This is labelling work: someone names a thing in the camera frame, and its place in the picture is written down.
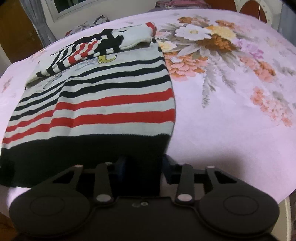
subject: bed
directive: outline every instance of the bed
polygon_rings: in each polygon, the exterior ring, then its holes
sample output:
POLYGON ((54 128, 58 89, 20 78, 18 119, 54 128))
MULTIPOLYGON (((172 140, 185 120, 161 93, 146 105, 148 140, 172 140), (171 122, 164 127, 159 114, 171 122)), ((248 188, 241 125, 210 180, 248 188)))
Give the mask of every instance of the bed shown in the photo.
MULTIPOLYGON (((0 79, 0 139, 39 58, 105 28, 153 21, 176 100, 167 154, 216 166, 281 202, 296 187, 296 48, 254 17, 214 9, 145 13, 63 38, 0 79)), ((167 194, 162 182, 163 194, 167 194)), ((27 188, 0 186, 0 212, 27 188)))

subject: pink bed sheet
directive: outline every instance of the pink bed sheet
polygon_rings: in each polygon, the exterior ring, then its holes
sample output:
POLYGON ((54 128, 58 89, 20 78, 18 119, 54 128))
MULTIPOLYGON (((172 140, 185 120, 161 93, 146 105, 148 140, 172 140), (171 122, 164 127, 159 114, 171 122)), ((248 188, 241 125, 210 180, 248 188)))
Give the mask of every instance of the pink bed sheet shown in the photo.
MULTIPOLYGON (((44 51, 104 28, 149 21, 157 26, 176 97, 167 154, 195 168, 219 167, 281 202, 296 188, 296 48, 264 23, 235 12, 182 9, 130 16, 12 64, 0 78, 0 139, 44 51)), ((0 212, 7 215, 25 190, 1 187, 0 212)))

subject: curtain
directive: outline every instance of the curtain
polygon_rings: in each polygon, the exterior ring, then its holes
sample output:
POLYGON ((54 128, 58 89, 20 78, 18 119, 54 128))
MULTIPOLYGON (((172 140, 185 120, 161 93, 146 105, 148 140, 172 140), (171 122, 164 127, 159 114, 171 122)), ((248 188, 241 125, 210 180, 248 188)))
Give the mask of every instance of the curtain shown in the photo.
POLYGON ((283 3, 278 32, 296 46, 296 14, 283 3))
POLYGON ((38 31, 43 47, 50 45, 57 39, 46 24, 40 0, 20 0, 22 8, 38 31))

